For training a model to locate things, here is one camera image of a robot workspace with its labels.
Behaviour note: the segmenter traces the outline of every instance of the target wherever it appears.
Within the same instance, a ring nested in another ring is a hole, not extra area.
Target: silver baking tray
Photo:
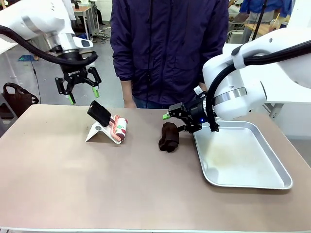
[[[290,189],[292,178],[257,126],[244,121],[218,121],[195,132],[202,171],[212,185],[222,187]]]

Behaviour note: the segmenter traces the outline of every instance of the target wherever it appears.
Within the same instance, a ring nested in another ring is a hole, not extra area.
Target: tray rim
[[[271,190],[289,190],[293,187],[293,179],[292,177],[290,176],[290,174],[288,173],[287,169],[285,168],[285,166],[282,164],[282,162],[280,161],[280,159],[278,158],[277,154],[274,152],[274,150],[271,148],[270,144],[267,142],[266,138],[262,135],[261,131],[259,130],[259,128],[251,123],[251,122],[248,122],[248,121],[241,121],[241,120],[217,120],[216,122],[231,122],[231,123],[247,123],[247,124],[250,124],[250,125],[253,125],[260,133],[260,135],[262,136],[262,138],[264,139],[264,141],[266,142],[267,146],[269,147],[269,149],[275,154],[277,160],[279,161],[279,163],[282,165],[283,169],[285,170],[286,174],[289,176],[290,180],[291,180],[291,184],[287,187],[284,187],[284,188],[273,188],[273,187],[262,187],[262,186],[246,186],[246,185],[234,185],[234,184],[218,184],[218,183],[215,183],[214,181],[211,181],[207,176],[206,176],[206,173],[205,173],[205,169],[204,169],[204,166],[203,166],[203,161],[202,161],[202,158],[201,156],[199,155],[199,151],[198,151],[198,142],[197,142],[197,139],[196,139],[196,133],[193,134],[193,137],[194,137],[194,141],[195,141],[195,145],[196,145],[196,151],[197,151],[197,154],[198,154],[198,157],[199,157],[199,160],[200,160],[200,164],[201,164],[201,169],[202,169],[202,173],[205,177],[205,179],[211,183],[213,186],[216,186],[216,187],[231,187],[231,188],[258,188],[258,189],[271,189]]]

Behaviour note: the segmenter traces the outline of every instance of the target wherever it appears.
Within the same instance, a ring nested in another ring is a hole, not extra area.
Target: white robotic arm
[[[208,122],[212,131],[218,131],[215,117],[224,120],[244,116],[267,100],[264,86],[259,80],[244,83],[240,69],[248,65],[265,65],[274,62],[297,64],[299,56],[311,57],[311,29],[285,28],[264,35],[232,51],[231,54],[216,56],[203,66],[207,93],[197,93],[199,99],[183,105],[170,107],[169,115],[182,119],[186,125],[180,130],[193,133]],[[290,76],[305,87],[311,88],[311,79]]]
[[[55,78],[59,94],[75,103],[72,89],[76,84],[87,83],[93,87],[98,97],[98,85],[101,79],[94,67],[86,69],[97,58],[95,52],[83,59],[81,49],[93,47],[93,43],[75,36],[69,13],[72,16],[70,0],[21,0],[0,12],[0,34],[8,41],[15,40],[33,54],[61,65],[64,78]],[[44,35],[50,46],[50,52],[57,57],[46,54],[27,43],[25,40]],[[87,78],[91,73],[95,81]]]

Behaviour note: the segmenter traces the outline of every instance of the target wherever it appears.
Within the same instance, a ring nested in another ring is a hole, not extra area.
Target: brown sock
[[[179,144],[178,128],[173,123],[165,123],[162,127],[162,138],[159,141],[161,151],[173,152]]]

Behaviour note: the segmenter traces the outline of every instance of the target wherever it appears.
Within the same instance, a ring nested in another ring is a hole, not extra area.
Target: power cable on floor
[[[38,80],[38,77],[37,77],[37,72],[36,72],[36,70],[35,70],[35,67],[34,67],[34,65],[33,65],[33,62],[32,62],[32,60],[31,60],[31,58],[30,58],[30,62],[31,62],[31,65],[33,66],[33,70],[34,70],[34,74],[35,74],[35,78],[37,79],[37,84],[38,84],[38,92],[39,92],[39,100],[40,100],[40,104],[41,104],[41,93],[40,93],[40,87],[39,87],[39,80]]]

